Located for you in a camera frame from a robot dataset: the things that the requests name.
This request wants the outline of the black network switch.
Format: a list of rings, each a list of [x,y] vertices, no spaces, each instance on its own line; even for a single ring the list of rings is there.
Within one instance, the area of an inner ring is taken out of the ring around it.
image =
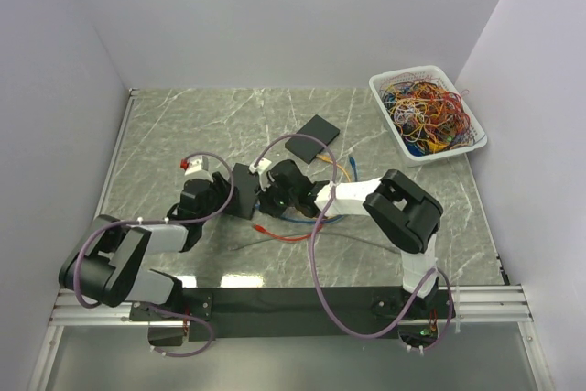
[[[310,164],[324,147],[314,141],[319,140],[328,146],[339,135],[340,129],[319,115],[314,115],[285,143],[285,149],[306,164]]]
[[[260,189],[258,177],[252,174],[245,164],[236,163],[233,166],[233,179],[235,185],[233,196],[223,213],[251,220]]]

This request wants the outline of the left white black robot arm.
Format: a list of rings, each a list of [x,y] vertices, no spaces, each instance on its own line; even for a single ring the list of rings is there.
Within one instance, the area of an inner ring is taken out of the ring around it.
[[[73,291],[84,308],[151,303],[161,318],[183,311],[182,282],[165,272],[144,269],[147,255],[188,252],[202,237],[203,225],[228,207],[237,194],[234,178],[191,179],[162,221],[121,221],[97,216],[59,271],[59,284]]]

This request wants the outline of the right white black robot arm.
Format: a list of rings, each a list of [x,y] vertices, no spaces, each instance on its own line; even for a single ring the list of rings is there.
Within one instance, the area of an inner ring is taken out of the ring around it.
[[[443,208],[402,172],[391,169],[381,178],[334,184],[312,181],[288,159],[263,159],[249,171],[259,178],[260,211],[273,217],[294,208],[312,221],[338,216],[371,218],[401,255],[403,306],[414,317],[435,305],[436,240]]]

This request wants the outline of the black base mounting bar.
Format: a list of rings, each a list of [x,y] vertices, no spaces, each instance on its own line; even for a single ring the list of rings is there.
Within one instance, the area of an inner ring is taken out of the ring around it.
[[[331,287],[323,293],[350,329],[375,333],[407,303],[401,287]],[[342,331],[320,304],[314,288],[185,288],[162,306],[211,324],[218,338],[338,336]]]

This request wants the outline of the white plastic basket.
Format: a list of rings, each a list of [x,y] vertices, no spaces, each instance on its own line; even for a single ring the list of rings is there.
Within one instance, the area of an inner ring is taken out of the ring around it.
[[[410,167],[465,155],[487,144],[488,136],[463,95],[437,66],[376,74],[369,87]]]

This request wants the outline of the aluminium rail frame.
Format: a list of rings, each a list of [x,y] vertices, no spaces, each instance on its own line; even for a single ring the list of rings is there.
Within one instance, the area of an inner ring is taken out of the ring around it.
[[[178,162],[213,129],[212,151],[246,160],[274,137],[299,129],[314,114],[337,125],[333,145],[342,161],[354,157],[361,177],[403,168],[369,89],[134,89],[119,130],[97,212],[148,218],[173,202],[181,183]],[[467,157],[406,168],[443,204],[437,245],[439,265],[450,275],[462,322],[526,322],[524,290],[507,285]],[[311,283],[304,225],[256,215],[265,227],[227,218],[209,223],[187,254],[152,255],[189,287],[306,287]]]

